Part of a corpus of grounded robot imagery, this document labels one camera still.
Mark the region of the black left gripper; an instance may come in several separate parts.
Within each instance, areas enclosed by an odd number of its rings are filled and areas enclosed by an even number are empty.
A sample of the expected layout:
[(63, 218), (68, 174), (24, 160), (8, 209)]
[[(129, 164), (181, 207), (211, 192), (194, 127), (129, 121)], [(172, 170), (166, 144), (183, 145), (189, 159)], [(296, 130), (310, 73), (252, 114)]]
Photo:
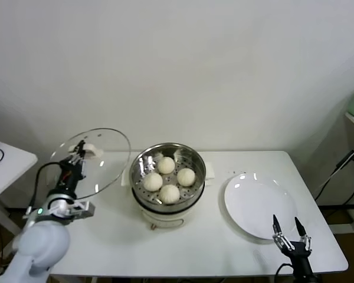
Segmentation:
[(61, 173), (54, 189), (50, 190), (51, 195), (63, 194), (72, 199), (77, 199), (76, 187), (78, 182), (85, 178), (85, 144), (84, 140), (80, 140), (78, 144), (71, 145), (68, 148), (67, 162), (59, 162)]

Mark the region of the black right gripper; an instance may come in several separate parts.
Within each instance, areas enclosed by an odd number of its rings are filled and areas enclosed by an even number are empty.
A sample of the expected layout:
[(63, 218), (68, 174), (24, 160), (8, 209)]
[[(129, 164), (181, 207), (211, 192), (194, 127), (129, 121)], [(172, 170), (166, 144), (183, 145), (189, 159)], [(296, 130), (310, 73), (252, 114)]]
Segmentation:
[(281, 251), (283, 251), (283, 254), (290, 259), (294, 282), (317, 282), (317, 276), (314, 275), (309, 262), (309, 256), (312, 251), (312, 238), (307, 234), (299, 219), (295, 217), (294, 220), (300, 236), (299, 242), (290, 242), (284, 236), (276, 215), (273, 215), (274, 243)]

